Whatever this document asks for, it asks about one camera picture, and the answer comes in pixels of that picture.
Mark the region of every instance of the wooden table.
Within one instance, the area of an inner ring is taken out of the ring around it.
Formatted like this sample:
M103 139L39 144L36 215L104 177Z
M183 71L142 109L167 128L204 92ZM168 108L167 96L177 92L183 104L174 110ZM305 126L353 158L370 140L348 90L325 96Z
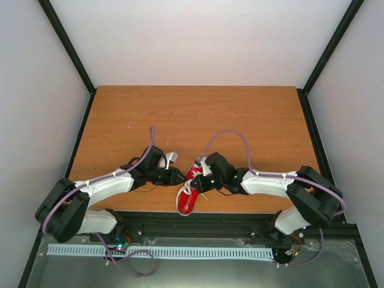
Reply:
M318 170L295 87L248 86L100 86L86 123L70 179L91 179L141 156L156 126L156 145L179 154L174 164L186 173L211 137L236 129L248 140L252 165L269 172L288 172L308 165ZM242 140L220 136L209 153L219 152L235 167L246 167ZM148 191L152 184L140 187ZM94 209L176 211L181 186L151 192L122 193ZM289 200L268 195L223 196L217 191L197 198L195 212L275 213Z

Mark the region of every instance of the black metal frame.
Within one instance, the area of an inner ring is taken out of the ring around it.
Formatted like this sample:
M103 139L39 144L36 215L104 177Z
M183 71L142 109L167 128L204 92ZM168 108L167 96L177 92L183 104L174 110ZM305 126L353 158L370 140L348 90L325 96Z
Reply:
M96 88L93 86L79 56L77 55L64 27L55 13L49 0L38 0L47 18L49 19L52 27L58 35L62 45L67 51L70 59L72 60L77 72L84 82L90 97L86 108L83 121L80 126L79 133L72 151L71 158L65 173L68 177L73 161L76 156L77 149L84 131L84 127L95 98ZM320 138L319 131L317 130L316 122L312 114L312 109L308 100L308 95L314 86L316 80L319 78L326 63L330 59L337 45L339 44L347 28L351 24L354 16L357 14L364 0L352 0L343 18L341 19L337 29L335 30L332 38L322 53L318 63L316 64L313 72L311 73L308 81L303 89L297 89L298 97L301 103L302 111L307 123L308 132L314 148L314 153L319 165L321 174L334 184L329 163L325 155L324 147ZM140 231L133 237L135 241L141 241L142 237L209 237L209 238L236 238L243 239L245 242L264 244L268 247L277 247L270 242L263 242L262 239L255 239L251 235L252 231L256 230L258 225L265 224L273 217L272 214L193 214L188 218L179 216L176 213L156 213L156 212L123 212L122 216L129 223L135 223L132 227L133 230ZM325 239L351 239L354 240L361 262L364 267L370 287L377 287L370 263L367 258L364 246L362 244L358 228L355 224L347 224L344 215L336 217L332 221L331 227L324 229ZM308 227L305 231L308 239L318 238L318 229ZM41 242L42 232L38 232L31 255L26 264L26 268L22 275L19 287L26 287L31 273L36 253Z

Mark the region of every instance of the white wall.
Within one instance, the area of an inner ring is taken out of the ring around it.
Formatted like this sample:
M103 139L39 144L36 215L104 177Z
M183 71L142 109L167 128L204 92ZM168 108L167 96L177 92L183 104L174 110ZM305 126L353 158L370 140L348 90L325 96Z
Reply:
M1 287L19 283L34 213L64 175L87 99L38 2L0 1Z
M303 87L350 0L52 0L95 85Z
M384 2L366 1L310 103L335 177L384 287Z

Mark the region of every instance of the red shoe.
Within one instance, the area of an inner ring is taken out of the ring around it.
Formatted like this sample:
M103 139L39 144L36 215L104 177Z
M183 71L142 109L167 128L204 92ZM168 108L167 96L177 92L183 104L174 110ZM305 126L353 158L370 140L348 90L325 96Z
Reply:
M176 207L180 215L188 216L192 213L199 191L196 188L192 188L190 184L193 178L201 173L203 173L203 169L196 163L189 168L187 172L187 181L176 196Z

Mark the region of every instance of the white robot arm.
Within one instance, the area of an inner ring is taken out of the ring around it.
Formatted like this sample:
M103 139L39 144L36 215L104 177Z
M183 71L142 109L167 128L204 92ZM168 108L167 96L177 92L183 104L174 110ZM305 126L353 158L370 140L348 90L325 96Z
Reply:
M47 233L58 242L66 242L76 234L111 233L118 224L116 213L88 208L113 195L135 190L147 181L164 186L183 183L185 176L179 169L170 167L177 156L175 152L164 154L160 148L152 146L143 161L130 172L126 170L138 158L112 173L87 181L60 179L37 210L35 218L43 228L46 224Z
M226 188L233 194L268 194L290 199L294 206L279 211L274 219L273 225L280 237L309 225L328 227L340 205L334 196L298 179L310 180L343 197L334 185L308 166L286 173L256 170L251 173L248 168L235 169L217 152L201 159L199 164L203 173L191 182L191 186L200 193Z

